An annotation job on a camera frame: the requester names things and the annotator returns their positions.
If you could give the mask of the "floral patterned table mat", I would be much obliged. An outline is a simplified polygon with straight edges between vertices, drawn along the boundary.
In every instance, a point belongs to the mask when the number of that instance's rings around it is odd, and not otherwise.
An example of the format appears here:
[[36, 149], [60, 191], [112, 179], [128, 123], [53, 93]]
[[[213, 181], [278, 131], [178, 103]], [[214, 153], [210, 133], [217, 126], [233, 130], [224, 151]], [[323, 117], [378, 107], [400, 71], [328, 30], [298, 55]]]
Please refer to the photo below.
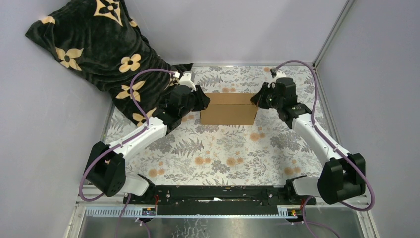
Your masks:
[[[205, 93], [257, 93], [271, 81], [271, 66], [195, 66], [194, 82]], [[298, 101], [310, 109], [314, 80], [304, 66], [281, 68], [297, 86]], [[104, 142], [136, 129], [114, 109]], [[297, 176], [319, 176], [322, 164], [307, 143], [290, 130], [275, 110], [258, 109], [251, 126], [202, 125], [191, 112], [178, 128], [137, 154], [126, 166], [157, 185], [283, 185]]]

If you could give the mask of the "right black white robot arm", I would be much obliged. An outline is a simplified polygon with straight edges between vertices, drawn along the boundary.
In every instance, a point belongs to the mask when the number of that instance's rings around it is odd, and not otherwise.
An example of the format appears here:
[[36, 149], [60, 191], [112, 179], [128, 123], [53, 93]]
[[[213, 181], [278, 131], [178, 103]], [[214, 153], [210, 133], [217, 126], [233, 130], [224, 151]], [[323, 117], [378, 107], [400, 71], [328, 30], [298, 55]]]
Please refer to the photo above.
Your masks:
[[284, 198], [297, 204], [303, 197], [320, 197], [335, 204], [363, 195], [366, 182], [364, 157], [352, 154], [335, 142], [319, 125], [312, 111], [298, 102], [296, 85], [291, 78], [263, 83], [250, 101], [261, 109], [275, 109], [281, 121], [298, 134], [322, 164], [319, 176], [300, 176], [287, 180]]

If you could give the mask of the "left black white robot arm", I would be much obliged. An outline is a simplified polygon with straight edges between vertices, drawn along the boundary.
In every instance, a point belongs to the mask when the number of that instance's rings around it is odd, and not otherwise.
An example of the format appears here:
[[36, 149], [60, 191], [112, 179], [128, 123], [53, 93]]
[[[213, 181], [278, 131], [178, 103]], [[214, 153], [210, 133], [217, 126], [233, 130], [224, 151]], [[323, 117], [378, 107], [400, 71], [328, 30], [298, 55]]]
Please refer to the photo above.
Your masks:
[[133, 194], [139, 202], [152, 201], [152, 182], [142, 175], [130, 175], [126, 164], [153, 142], [174, 131], [189, 112], [206, 109], [210, 98], [200, 85], [192, 88], [177, 85], [157, 110], [142, 125], [125, 137], [110, 144], [97, 142], [91, 149], [82, 181], [94, 185], [101, 195], [112, 197], [119, 192]]

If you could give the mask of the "aluminium frame rail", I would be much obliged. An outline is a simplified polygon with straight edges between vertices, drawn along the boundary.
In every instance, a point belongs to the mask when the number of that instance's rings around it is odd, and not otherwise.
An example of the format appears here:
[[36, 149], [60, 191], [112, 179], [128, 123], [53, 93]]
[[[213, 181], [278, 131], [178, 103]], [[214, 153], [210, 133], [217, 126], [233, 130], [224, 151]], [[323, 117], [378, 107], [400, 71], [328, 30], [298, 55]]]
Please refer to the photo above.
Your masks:
[[276, 186], [157, 185], [142, 196], [78, 199], [67, 238], [377, 238], [370, 212], [295, 200]]

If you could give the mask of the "brown cardboard box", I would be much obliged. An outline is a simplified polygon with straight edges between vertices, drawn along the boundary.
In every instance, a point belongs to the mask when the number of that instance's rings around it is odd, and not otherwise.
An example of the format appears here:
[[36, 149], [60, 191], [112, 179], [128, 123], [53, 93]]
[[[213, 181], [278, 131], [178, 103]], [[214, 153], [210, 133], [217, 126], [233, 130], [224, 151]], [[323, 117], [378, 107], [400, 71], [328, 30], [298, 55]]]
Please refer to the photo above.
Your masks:
[[253, 125], [258, 111], [252, 93], [207, 93], [206, 109], [200, 111], [202, 125]]

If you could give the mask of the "black floral plush blanket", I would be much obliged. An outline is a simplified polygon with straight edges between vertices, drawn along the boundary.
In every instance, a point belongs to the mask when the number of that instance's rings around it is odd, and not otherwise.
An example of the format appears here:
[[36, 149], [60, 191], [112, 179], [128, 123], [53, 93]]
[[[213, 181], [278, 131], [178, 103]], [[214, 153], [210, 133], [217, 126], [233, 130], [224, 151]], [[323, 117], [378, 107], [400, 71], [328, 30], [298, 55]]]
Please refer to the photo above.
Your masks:
[[26, 37], [63, 67], [107, 92], [136, 126], [153, 116], [192, 64], [167, 63], [122, 0], [72, 0], [34, 22]]

